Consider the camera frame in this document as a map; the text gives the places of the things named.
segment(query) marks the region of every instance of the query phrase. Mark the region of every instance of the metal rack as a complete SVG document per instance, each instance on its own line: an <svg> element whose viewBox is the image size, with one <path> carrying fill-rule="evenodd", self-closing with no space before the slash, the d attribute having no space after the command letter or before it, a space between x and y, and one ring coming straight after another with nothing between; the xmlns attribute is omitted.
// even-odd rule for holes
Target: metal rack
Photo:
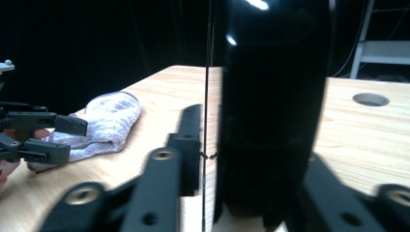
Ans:
<svg viewBox="0 0 410 232"><path fill-rule="evenodd" d="M410 65L410 41L367 41L366 34L370 24L374 0L369 0L362 31L356 46L350 78L356 79L361 63L397 64Z"/></svg>

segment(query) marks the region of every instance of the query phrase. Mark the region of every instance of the metal screw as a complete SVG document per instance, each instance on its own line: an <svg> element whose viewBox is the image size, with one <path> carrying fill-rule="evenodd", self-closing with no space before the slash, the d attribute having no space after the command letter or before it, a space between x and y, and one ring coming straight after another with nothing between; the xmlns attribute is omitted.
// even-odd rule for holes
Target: metal screw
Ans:
<svg viewBox="0 0 410 232"><path fill-rule="evenodd" d="M161 151L161 152L157 152L153 155L153 158L155 160L169 160L174 156L173 153L169 152L169 151Z"/></svg>
<svg viewBox="0 0 410 232"><path fill-rule="evenodd" d="M389 197L396 203L410 207L410 192L405 190L390 190Z"/></svg>
<svg viewBox="0 0 410 232"><path fill-rule="evenodd" d="M84 187L71 192L66 197L69 205L84 205L92 202L99 197L100 191L93 187Z"/></svg>

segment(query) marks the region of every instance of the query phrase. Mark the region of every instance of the thin wire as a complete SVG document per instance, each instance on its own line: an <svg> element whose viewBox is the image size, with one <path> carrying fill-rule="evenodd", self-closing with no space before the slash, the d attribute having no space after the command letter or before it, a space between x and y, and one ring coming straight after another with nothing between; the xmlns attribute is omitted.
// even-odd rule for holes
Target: thin wire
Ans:
<svg viewBox="0 0 410 232"><path fill-rule="evenodd" d="M395 9L385 9L385 10L375 9L372 12L373 13L388 13L388 12L403 12L403 11L408 11L408 9L407 8L395 8Z"/></svg>
<svg viewBox="0 0 410 232"><path fill-rule="evenodd" d="M359 40L361 28L363 26L363 18L365 17L365 10L366 10L366 1L364 0L363 1L363 7L362 7L362 16L361 16L360 24L359 24L359 29L358 29L358 32L356 33L356 38L355 38L355 41L353 42L352 48L350 49L350 53L347 56L346 61L341 66L341 68L332 76L337 76L339 73L341 73L344 70L344 67L346 67L346 65L349 62L350 58L352 57L353 51L355 50L355 46L356 46L356 44L358 43L358 40Z"/></svg>
<svg viewBox="0 0 410 232"><path fill-rule="evenodd" d="M362 64L362 65L358 68L358 70L361 70L361 69L364 68L366 65L368 65L368 63ZM351 72L349 72L348 74L345 74L345 75L341 75L340 77L347 77L347 76L349 76L350 74L351 74Z"/></svg>
<svg viewBox="0 0 410 232"><path fill-rule="evenodd" d="M393 34L395 33L395 31L397 30L397 28L398 28L398 26L400 25L401 21L404 19L404 16L406 15L406 13L407 13L409 7L410 7L410 2L409 2L409 4L407 5L407 7L405 8L403 14L401 14L401 17L400 17L400 19L398 20L398 23L395 25L395 29L393 29L392 33L391 33L390 36L387 38L388 41L390 40L390 38L392 37L392 35L393 35Z"/></svg>
<svg viewBox="0 0 410 232"><path fill-rule="evenodd" d="M208 131L208 83L209 83L209 67L212 64L213 57L213 0L209 0L208 4L208 32L207 32L207 44L206 44L206 68L205 68L205 105L204 105L204 138L203 138L203 162L202 162L202 232L206 230L206 160L208 159L206 155L207 150L207 131Z"/></svg>

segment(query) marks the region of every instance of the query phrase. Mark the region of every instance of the black bracket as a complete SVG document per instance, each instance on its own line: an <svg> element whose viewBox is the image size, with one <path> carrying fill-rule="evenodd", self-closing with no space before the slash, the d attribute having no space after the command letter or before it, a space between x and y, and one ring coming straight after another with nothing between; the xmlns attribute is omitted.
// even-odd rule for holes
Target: black bracket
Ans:
<svg viewBox="0 0 410 232"><path fill-rule="evenodd" d="M84 136L87 125L82 119L47 112L45 106L0 101L0 131L15 129L15 139L0 134L0 160L67 163L70 146L31 138L34 130L54 128L55 131Z"/></svg>
<svg viewBox="0 0 410 232"><path fill-rule="evenodd" d="M410 231L410 189L382 185L376 196L365 195L343 185L313 156L285 222L289 232Z"/></svg>

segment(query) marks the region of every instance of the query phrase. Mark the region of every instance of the white cloth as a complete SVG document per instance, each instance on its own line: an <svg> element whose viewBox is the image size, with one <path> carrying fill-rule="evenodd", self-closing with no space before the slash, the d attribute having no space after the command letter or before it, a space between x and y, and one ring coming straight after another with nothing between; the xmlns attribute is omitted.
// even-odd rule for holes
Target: white cloth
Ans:
<svg viewBox="0 0 410 232"><path fill-rule="evenodd" d="M88 122L87 135L78 136L52 132L47 142L71 145L70 162L95 155L120 152L126 143L130 128L139 118L138 99L127 92L114 92L98 96L85 107L81 119ZM28 162L33 171L44 171L55 165Z"/></svg>

